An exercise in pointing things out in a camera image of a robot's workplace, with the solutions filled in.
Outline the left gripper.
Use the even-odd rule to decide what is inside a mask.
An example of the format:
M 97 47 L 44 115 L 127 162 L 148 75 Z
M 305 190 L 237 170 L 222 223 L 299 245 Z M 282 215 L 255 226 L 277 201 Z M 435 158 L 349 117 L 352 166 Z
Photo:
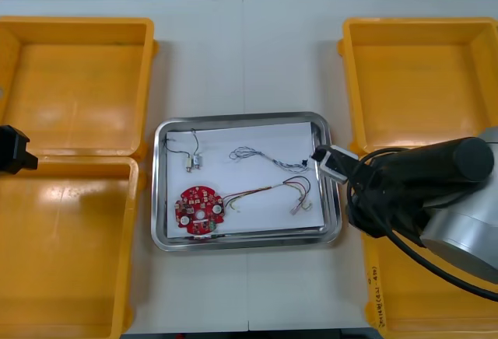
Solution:
M 30 139 L 10 125 L 1 126 L 1 174 L 17 174 L 21 170 L 36 170 L 38 158 L 26 152 Z

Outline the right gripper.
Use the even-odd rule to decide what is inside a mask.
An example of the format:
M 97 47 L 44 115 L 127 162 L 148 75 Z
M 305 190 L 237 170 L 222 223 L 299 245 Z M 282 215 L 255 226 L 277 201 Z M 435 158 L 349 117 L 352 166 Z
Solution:
M 346 198 L 349 223 L 370 237 L 391 238 L 394 214 L 394 191 L 391 181 L 373 178 L 349 181 Z

